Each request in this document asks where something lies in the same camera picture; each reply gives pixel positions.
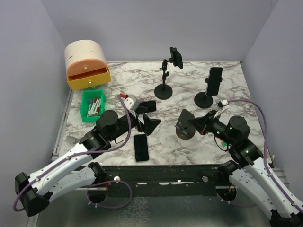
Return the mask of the black phone with pink edge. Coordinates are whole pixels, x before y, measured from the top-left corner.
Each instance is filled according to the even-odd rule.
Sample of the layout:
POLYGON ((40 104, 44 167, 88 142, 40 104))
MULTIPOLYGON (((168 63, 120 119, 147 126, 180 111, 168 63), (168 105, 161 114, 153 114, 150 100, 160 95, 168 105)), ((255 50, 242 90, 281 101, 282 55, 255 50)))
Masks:
POLYGON ((155 100, 144 101, 141 103, 141 105, 143 106, 143 110, 145 113, 155 112, 157 110, 155 100))

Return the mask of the brown round base phone stand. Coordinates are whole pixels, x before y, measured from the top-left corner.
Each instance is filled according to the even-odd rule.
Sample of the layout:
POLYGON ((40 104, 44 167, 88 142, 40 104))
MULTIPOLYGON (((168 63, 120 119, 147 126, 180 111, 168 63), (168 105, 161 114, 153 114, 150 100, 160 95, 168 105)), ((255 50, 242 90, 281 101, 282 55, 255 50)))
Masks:
POLYGON ((181 114, 178 118, 178 121, 175 125, 175 132, 176 135, 182 140, 189 140, 194 137, 195 135, 195 128, 192 124, 188 121, 189 119, 194 118, 195 116, 186 109, 181 111, 181 114))

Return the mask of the short black phone stand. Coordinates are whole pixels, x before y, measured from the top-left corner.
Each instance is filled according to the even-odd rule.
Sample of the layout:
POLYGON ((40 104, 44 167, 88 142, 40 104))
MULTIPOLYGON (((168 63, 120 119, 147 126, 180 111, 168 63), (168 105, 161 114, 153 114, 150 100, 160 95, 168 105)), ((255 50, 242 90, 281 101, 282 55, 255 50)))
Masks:
POLYGON ((205 92, 199 92, 194 97, 195 104, 200 108, 209 108, 213 104, 213 96, 207 96, 205 92))

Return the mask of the black phone with white edge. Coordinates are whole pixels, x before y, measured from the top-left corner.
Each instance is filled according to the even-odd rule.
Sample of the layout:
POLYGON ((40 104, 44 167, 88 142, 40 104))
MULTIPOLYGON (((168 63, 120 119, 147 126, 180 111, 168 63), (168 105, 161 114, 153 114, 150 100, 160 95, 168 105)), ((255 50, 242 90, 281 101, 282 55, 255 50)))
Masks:
POLYGON ((134 135, 134 152, 136 162, 149 160, 148 141, 145 134, 134 135))

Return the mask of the silver folding phone stand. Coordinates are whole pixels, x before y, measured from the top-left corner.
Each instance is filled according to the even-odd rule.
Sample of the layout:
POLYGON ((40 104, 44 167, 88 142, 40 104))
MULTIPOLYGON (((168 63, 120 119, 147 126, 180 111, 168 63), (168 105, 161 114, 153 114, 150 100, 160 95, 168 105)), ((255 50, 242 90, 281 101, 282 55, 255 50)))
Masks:
POLYGON ((147 120, 147 118, 148 118, 147 114, 145 114, 145 113, 139 114, 139 115, 137 116, 138 123, 139 123, 140 125, 146 125, 146 120, 147 120))

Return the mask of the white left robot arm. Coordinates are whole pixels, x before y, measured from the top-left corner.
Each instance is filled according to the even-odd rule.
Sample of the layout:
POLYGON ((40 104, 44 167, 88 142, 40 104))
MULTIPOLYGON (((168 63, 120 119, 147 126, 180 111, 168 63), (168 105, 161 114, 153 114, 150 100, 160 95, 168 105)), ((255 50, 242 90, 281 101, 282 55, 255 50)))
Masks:
POLYGON ((95 127, 60 158, 30 174, 15 177, 15 202, 22 204, 21 211, 31 217, 39 214, 56 198, 83 186, 101 186, 107 182, 104 168, 95 161, 103 153, 115 151, 112 141, 136 128, 149 136, 160 124, 160 119, 150 119, 147 113, 157 110, 154 100, 144 101, 128 96, 121 101, 125 115, 118 117, 113 110, 104 111, 95 127))

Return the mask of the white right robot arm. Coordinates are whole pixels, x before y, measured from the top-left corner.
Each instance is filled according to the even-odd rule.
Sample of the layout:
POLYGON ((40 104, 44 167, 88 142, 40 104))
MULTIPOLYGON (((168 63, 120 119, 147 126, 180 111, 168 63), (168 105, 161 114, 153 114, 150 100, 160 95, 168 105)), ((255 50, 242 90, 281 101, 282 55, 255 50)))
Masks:
POLYGON ((233 116, 227 125, 212 110, 188 121, 201 135, 212 133, 229 145, 232 159, 219 166, 217 179, 243 191, 266 215, 272 227, 301 227, 303 203, 294 196, 249 140, 250 127, 244 117, 233 116))

